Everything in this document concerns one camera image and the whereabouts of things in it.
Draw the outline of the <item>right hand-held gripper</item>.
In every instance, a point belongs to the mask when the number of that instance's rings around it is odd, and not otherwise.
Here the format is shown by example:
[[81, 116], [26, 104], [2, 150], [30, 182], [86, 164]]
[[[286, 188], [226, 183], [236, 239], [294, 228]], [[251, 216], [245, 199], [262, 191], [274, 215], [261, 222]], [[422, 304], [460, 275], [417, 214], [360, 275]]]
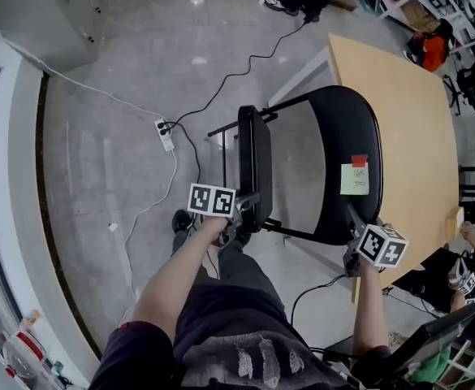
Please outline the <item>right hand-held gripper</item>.
[[347, 277], [359, 276], [360, 257], [379, 270], [399, 265], [409, 245], [407, 239], [392, 227], [366, 225], [351, 203], [347, 204], [347, 219], [354, 237], [343, 256]]

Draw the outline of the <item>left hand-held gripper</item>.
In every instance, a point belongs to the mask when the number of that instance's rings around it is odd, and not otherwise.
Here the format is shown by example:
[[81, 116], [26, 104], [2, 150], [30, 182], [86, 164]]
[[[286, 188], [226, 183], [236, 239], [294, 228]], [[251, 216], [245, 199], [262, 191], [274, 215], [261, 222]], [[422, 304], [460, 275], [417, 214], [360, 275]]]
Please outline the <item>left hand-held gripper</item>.
[[259, 192], [250, 193], [240, 199], [236, 189], [192, 183], [187, 211], [202, 217], [224, 218], [227, 225], [212, 245], [218, 249], [225, 249], [235, 239], [237, 228], [242, 225], [241, 208], [248, 210], [259, 201]]

